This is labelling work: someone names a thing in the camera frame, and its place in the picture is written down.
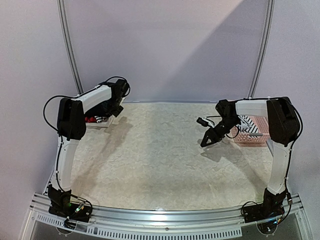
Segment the aluminium frame post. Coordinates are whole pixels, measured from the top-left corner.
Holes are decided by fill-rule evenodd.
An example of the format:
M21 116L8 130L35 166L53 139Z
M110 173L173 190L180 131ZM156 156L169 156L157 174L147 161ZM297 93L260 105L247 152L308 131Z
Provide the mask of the aluminium frame post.
M84 90L81 83L81 78L80 78L80 74L79 74L79 70L78 70L78 66L77 66L76 58L74 54L74 49L72 45L65 1L57 0L57 7L58 7L58 14L59 14L60 25L62 30L62 37L63 37L65 49L66 49L66 54L67 54L71 74L72 74L77 92L79 94L82 94Z
M260 41L260 47L258 52L258 58L253 74L253 79L248 91L248 98L253 98L255 95L255 91L258 85L259 77L263 68L263 62L265 59L271 26L272 26L272 20L273 20L273 13L274 13L274 7L275 7L275 1L274 0L268 0L267 1L267 7L265 12L265 19L264 19L264 25L262 30L262 36Z

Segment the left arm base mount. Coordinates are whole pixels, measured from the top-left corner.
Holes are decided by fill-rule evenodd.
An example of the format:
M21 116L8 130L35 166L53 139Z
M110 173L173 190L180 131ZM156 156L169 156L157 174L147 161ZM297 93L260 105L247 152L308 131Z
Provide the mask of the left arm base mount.
M86 199L72 194L71 190L57 190L51 184L48 186L50 207L48 212L52 215L88 223L93 205Z

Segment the pink plastic basket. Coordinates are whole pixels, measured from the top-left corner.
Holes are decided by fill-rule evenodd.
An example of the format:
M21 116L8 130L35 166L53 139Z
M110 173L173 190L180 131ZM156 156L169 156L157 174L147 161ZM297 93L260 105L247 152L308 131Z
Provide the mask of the pink plastic basket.
M264 144L270 139L268 121L263 116L240 115L240 124L230 132L236 144Z

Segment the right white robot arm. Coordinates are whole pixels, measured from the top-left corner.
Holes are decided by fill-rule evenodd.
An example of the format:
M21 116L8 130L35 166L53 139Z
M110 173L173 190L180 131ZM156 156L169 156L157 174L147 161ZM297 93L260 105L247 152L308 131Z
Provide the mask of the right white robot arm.
M208 128L200 146L205 148L220 142L233 127L241 123L240 116L267 118L269 137L273 142L273 160L266 190L274 196L285 194L291 151L303 130L301 117L289 97L222 99L215 109L221 118L218 124L213 124L205 117L196 120Z

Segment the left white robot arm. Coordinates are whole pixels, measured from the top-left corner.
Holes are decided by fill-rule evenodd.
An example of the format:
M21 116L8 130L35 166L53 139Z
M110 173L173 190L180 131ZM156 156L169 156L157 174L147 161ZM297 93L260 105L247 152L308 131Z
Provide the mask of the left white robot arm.
M50 199L71 194L71 171L75 151L86 133L86 119L91 117L116 118L122 111L121 103L130 93L128 81L114 76L77 96L60 95L57 124L58 149L55 170L48 185Z

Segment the white folded garment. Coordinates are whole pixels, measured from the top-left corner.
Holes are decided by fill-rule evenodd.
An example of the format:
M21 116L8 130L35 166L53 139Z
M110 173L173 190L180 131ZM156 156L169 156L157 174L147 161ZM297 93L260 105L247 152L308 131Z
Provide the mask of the white folded garment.
M106 117L103 122L100 123L85 123L87 127L94 127L94 128L108 128L114 120L113 116Z

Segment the black white striped garment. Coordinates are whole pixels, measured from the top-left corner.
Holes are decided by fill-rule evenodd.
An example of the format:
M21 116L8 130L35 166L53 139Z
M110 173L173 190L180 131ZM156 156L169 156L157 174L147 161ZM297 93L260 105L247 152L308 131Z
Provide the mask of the black white striped garment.
M249 133L249 134L258 134L259 129L254 121L246 115L240 115L240 124L237 125L238 129L242 133Z

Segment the left aluminium frame post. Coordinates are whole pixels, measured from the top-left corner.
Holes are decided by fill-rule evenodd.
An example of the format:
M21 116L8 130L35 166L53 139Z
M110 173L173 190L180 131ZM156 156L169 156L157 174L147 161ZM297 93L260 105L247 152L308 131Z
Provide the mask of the left aluminium frame post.
M58 14L59 14L60 25L62 30L62 37L63 37L65 49L66 49L66 54L67 54L71 74L72 74L77 92L79 94L82 94L84 90L81 83L81 78L80 78L80 74L79 74L79 70L78 70L78 66L77 66L76 58L74 54L74 49L72 45L65 1L57 0L57 7L58 7Z

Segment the red black plaid shirt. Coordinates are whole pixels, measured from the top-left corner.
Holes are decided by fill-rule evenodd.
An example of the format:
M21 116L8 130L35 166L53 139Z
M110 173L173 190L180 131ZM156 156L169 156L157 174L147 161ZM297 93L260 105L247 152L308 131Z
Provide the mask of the red black plaid shirt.
M91 117L88 117L86 116L84 118L85 122L86 123L101 123L105 120L106 118L105 117L102 117L102 116L91 116Z

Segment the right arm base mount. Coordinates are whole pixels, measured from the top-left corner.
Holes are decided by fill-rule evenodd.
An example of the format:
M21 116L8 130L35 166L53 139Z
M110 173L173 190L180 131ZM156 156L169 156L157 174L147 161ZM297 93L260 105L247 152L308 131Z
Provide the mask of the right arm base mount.
M287 203L289 205L287 212L285 212L285 208L283 206L285 198L287 198ZM245 223L267 220L280 216L280 219L275 221L275 224L278 225L287 218L291 211L292 204L293 200L291 193L287 190L273 194L266 188L263 194L263 202L246 202L242 205L240 214L244 218Z

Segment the right aluminium frame post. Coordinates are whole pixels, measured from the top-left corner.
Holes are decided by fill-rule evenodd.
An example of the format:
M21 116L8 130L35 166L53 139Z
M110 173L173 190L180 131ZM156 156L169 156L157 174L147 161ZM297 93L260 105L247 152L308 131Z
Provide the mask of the right aluminium frame post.
M258 58L253 74L253 79L248 91L248 98L253 98L255 95L255 91L258 85L259 77L263 68L263 62L265 59L271 26L272 26L272 20L273 20L273 13L274 13L274 7L275 7L275 1L274 0L268 0L267 1L267 7L265 12L265 19L264 19L264 25L262 30L262 36L260 41L260 47L258 52Z

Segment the aluminium front rail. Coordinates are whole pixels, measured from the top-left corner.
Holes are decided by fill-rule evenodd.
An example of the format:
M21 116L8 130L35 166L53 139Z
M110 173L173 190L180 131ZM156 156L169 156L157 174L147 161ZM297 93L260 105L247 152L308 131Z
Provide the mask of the aluminium front rail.
M88 223L64 227L64 218L49 214L49 199L35 194L23 240L311 240L300 197L275 230L246 223L239 206L188 211L130 210L95 206Z

